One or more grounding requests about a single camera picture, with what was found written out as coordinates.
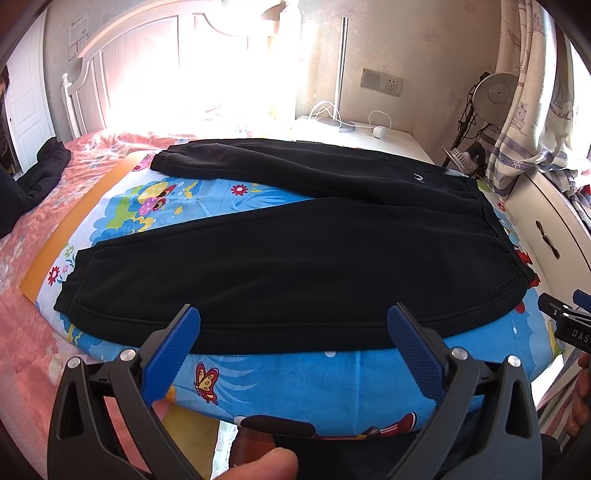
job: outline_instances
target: floral wallpaper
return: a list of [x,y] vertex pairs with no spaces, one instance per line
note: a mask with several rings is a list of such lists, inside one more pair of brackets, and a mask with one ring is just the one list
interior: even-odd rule
[[[141,0],[53,0],[44,41],[45,79],[56,133],[70,132],[61,102],[61,74],[78,77],[80,60],[67,60],[68,21],[90,11],[90,36]],[[222,0],[224,4],[256,0]],[[501,30],[499,0],[300,0],[303,16],[297,113],[334,98],[340,19],[349,17],[341,110],[367,122],[371,110],[392,117],[436,163],[450,146],[470,87],[494,72]],[[362,69],[402,77],[399,98],[361,89]],[[154,76],[157,95],[158,76]]]

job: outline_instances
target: blue cartoon blanket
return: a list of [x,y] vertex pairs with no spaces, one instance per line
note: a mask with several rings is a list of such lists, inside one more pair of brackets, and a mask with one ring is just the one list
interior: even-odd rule
[[[306,199],[256,183],[166,177],[147,168],[153,155],[146,155],[101,198],[56,258],[37,297],[37,307],[52,327],[99,360],[114,359],[126,346],[80,331],[53,309],[62,282],[74,269],[79,249],[174,223]],[[532,263],[519,245],[510,218],[500,211],[501,206],[495,209],[501,223],[522,259]],[[182,267],[171,265],[169,270],[155,273],[153,287],[158,288],[158,283],[175,275],[178,268]],[[465,347],[484,360],[501,361],[516,354],[531,379],[561,349],[553,326],[546,324],[537,309],[535,288],[529,289],[515,310],[504,317],[446,342]],[[420,428],[434,408],[433,402],[419,392],[396,349],[189,355],[167,398],[250,428],[274,424],[278,432],[316,437],[393,436]]]

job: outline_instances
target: orange blanket border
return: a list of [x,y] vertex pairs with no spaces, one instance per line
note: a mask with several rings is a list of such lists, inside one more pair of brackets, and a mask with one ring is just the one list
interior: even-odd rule
[[35,303],[39,290],[53,262],[60,255],[70,237],[82,223],[90,211],[96,206],[99,200],[122,180],[136,165],[138,165],[146,154],[153,150],[144,150],[130,153],[117,165],[110,169],[79,201],[74,208],[68,212],[60,222],[27,270],[20,289],[25,296]]

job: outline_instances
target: drawer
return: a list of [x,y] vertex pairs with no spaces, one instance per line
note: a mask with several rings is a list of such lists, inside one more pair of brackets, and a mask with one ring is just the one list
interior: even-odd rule
[[554,297],[572,304],[577,288],[591,291],[591,268],[583,250],[563,218],[526,175],[519,177],[505,207],[525,236]]

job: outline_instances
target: wall socket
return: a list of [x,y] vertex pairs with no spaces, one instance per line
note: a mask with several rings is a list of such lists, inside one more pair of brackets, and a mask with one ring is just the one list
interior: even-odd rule
[[363,69],[363,74],[361,75],[361,88],[367,88],[375,90],[376,92],[399,97],[400,92],[402,92],[403,81],[404,79],[388,75],[387,73]]

